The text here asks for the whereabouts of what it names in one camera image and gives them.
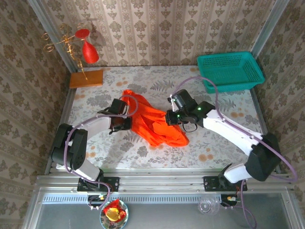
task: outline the clear glass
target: clear glass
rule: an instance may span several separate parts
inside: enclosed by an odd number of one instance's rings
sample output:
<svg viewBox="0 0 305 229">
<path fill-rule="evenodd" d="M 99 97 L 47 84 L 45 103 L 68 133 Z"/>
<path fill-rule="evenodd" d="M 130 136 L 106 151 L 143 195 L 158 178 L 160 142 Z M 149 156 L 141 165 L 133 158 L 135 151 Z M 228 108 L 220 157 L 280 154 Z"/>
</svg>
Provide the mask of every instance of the clear glass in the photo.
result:
<svg viewBox="0 0 305 229">
<path fill-rule="evenodd" d="M 206 194 L 200 198 L 198 209 L 202 214 L 209 216 L 216 215 L 219 212 L 220 203 L 217 195 Z"/>
</svg>

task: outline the yellow object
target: yellow object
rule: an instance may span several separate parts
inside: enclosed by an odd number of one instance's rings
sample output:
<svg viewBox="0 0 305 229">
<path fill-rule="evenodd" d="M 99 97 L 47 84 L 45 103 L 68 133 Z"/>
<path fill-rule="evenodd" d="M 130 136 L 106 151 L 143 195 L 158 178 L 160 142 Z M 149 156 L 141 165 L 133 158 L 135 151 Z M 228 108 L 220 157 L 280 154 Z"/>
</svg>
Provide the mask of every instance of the yellow object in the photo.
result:
<svg viewBox="0 0 305 229">
<path fill-rule="evenodd" d="M 119 210 L 117 208 L 108 209 L 106 216 L 110 221 L 113 222 L 118 221 L 121 218 L 119 214 Z"/>
</svg>

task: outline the plate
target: plate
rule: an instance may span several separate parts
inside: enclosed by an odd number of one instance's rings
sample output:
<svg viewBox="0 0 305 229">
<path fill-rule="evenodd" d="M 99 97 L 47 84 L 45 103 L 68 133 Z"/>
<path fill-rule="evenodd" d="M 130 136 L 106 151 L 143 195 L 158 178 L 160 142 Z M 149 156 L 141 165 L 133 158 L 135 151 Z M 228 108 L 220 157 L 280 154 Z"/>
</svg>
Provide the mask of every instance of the plate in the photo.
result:
<svg viewBox="0 0 305 229">
<path fill-rule="evenodd" d="M 101 215 L 100 215 L 100 222 L 101 222 L 101 225 L 103 226 L 104 229 L 122 229 L 126 223 L 127 223 L 127 220 L 128 220 L 128 208 L 126 206 L 126 204 L 123 202 L 123 201 L 119 201 L 119 204 L 120 204 L 120 207 L 125 210 L 126 212 L 126 216 L 125 218 L 118 222 L 118 223 L 115 223 L 115 222 L 111 222 L 107 216 L 105 215 L 104 213 L 104 208 L 109 205 L 111 202 L 113 202 L 115 200 L 112 200 L 112 201 L 108 201 L 104 206 L 103 208 L 101 209 Z"/>
</svg>

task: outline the black mount bracket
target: black mount bracket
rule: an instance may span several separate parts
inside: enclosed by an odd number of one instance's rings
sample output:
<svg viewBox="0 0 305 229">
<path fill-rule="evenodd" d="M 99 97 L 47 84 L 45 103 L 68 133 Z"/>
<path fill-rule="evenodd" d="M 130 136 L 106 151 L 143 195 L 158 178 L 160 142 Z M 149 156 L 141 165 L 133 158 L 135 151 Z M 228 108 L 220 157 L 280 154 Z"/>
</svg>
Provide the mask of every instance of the black mount bracket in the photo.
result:
<svg viewBox="0 0 305 229">
<path fill-rule="evenodd" d="M 231 184 L 229 186 L 223 187 L 221 185 L 220 178 L 218 176 L 207 176 L 203 177 L 204 191 L 205 192 L 236 192 L 237 187 L 240 189 L 242 186 L 242 182 L 238 181 L 235 184 Z M 244 183 L 243 191 L 247 191 L 247 184 Z"/>
<path fill-rule="evenodd" d="M 119 177 L 104 177 L 104 172 L 100 169 L 100 174 L 96 181 L 100 181 L 109 185 L 111 192 L 118 192 L 120 186 Z M 78 180 L 77 192 L 107 192 L 108 189 L 102 184 L 94 184 L 81 178 Z"/>
<path fill-rule="evenodd" d="M 98 111 L 98 114 L 104 114 L 104 115 L 121 115 L 125 114 L 125 108 L 127 106 L 127 103 L 123 100 L 114 99 L 111 106 L 107 107 L 106 109 L 102 111 Z M 111 124 L 110 129 L 111 131 L 109 134 L 111 135 L 114 132 L 118 132 L 120 130 L 130 130 L 132 128 L 132 118 L 122 118 L 122 117 L 112 117 L 111 118 Z"/>
</svg>

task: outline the aluminum frame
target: aluminum frame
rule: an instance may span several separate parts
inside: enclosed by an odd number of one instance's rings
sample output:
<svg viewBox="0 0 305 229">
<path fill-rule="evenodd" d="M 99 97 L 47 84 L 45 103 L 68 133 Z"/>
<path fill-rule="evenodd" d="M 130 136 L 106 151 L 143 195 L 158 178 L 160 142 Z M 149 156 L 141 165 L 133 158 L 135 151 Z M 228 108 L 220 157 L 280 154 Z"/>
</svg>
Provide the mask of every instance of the aluminum frame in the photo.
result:
<svg viewBox="0 0 305 229">
<path fill-rule="evenodd" d="M 45 9 L 43 3 L 40 0 L 28 0 L 28 2 L 33 8 L 43 28 L 48 33 L 50 41 L 53 43 L 59 42 L 59 38 L 61 38 L 62 35 L 59 32 L 59 28 L 55 26 L 54 22 L 52 22 L 51 18 L 48 16 L 47 10 Z M 70 73 L 76 72 L 77 64 L 72 60 L 70 55 L 63 50 L 61 44 L 56 44 L 55 48 L 64 61 L 66 67 L 69 69 Z"/>
<path fill-rule="evenodd" d="M 205 192 L 203 187 L 204 176 L 216 176 L 220 169 L 108 169 L 105 176 L 119 176 L 119 192 L 114 194 L 229 194 L 232 192 Z M 32 199 L 29 204 L 23 229 L 35 229 L 39 213 L 42 207 L 44 194 L 74 194 L 83 195 L 76 192 L 78 177 L 67 174 L 65 171 L 50 173 L 48 176 L 38 176 Z M 291 193 L 293 184 L 286 183 L 278 179 L 269 178 L 265 182 L 254 179 L 247 181 L 250 194 L 282 194 L 285 208 L 294 229 L 304 228 L 300 209 L 295 196 Z"/>
<path fill-rule="evenodd" d="M 272 7 L 272 10 L 262 27 L 262 30 L 260 32 L 260 35 L 255 41 L 255 44 L 253 45 L 251 49 L 252 56 L 257 59 L 259 53 L 262 51 L 264 45 L 266 44 L 269 36 L 271 35 L 273 29 L 275 28 L 277 22 L 279 21 L 282 13 L 286 9 L 286 6 L 288 5 L 289 0 L 277 0 L 274 3 L 274 6 Z"/>
</svg>

